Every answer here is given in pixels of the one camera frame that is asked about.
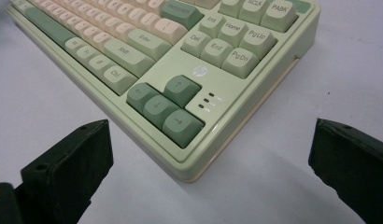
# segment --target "spacebar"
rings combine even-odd
[[[25,17],[63,49],[66,49],[65,42],[67,40],[76,37],[60,23],[36,7],[27,8]]]

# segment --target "black object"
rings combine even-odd
[[[112,165],[108,121],[79,127],[24,167],[15,191],[0,184],[0,223],[77,223]]]
[[[308,160],[366,223],[383,224],[383,143],[345,124],[318,119]]]

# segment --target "mechanical keyboard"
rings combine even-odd
[[[34,41],[195,181],[313,44],[315,0],[11,0]]]

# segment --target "keyboard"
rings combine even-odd
[[[313,45],[315,0],[11,0],[8,13],[169,171],[197,180]]]

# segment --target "circular logo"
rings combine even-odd
[[[197,77],[203,77],[208,72],[208,68],[206,66],[197,66],[192,70],[192,73]]]

